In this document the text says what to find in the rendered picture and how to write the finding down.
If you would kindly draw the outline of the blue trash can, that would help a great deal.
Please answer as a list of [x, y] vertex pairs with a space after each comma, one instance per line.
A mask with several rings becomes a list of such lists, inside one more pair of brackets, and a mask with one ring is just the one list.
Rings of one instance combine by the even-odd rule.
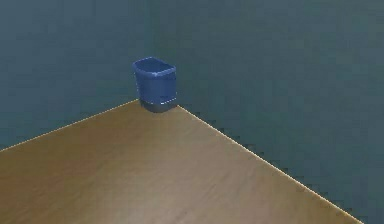
[[176, 67], [156, 57], [132, 64], [138, 98], [142, 107], [163, 113], [177, 106]]

